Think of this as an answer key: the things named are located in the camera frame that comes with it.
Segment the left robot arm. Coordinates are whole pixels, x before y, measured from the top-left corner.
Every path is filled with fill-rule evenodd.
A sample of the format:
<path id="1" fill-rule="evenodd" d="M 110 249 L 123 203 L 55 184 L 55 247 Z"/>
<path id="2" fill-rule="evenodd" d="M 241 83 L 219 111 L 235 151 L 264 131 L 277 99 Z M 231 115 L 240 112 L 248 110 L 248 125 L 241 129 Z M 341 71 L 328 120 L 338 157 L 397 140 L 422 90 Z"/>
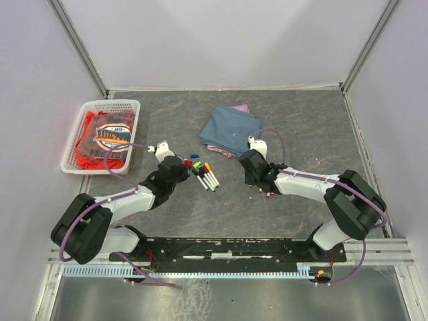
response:
<path id="1" fill-rule="evenodd" d="M 104 197 L 77 195 L 51 231 L 60 247 L 60 260 L 81 265 L 100 253 L 125 253 L 131 260 L 146 257 L 147 244 L 132 227 L 111 224 L 138 212 L 151 211 L 169 200 L 175 187 L 189 178 L 187 166 L 177 156 L 166 156 L 158 169 L 123 193 Z"/>

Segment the yellow cap marker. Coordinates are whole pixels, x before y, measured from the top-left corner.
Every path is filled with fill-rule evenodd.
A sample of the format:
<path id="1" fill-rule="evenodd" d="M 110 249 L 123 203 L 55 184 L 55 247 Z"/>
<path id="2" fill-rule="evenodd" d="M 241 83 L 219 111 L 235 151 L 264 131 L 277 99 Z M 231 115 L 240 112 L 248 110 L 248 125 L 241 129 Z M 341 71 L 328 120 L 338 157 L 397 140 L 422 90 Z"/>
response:
<path id="1" fill-rule="evenodd" d="M 219 187 L 220 183 L 217 180 L 217 178 L 215 177 L 215 175 L 213 174 L 213 171 L 211 170 L 209 163 L 205 163 L 205 168 L 208 170 L 208 173 L 211 175 L 211 178 L 214 180 L 216 186 Z"/>

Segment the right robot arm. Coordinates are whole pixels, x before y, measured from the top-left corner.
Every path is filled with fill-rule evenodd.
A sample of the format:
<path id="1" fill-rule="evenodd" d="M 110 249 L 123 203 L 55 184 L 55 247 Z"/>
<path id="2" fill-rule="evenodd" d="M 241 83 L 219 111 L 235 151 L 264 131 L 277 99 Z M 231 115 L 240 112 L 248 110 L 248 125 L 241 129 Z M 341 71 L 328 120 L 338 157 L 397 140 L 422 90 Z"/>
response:
<path id="1" fill-rule="evenodd" d="M 243 153 L 238 161 L 244 168 L 246 184 L 255 185 L 264 193 L 299 196 L 327 206 L 332 220 L 318 227 L 306 244 L 307 256 L 313 261 L 322 261 L 339 243 L 365 240 L 372 229 L 387 223 L 385 202 L 355 171 L 315 175 L 268 163 L 254 149 Z"/>

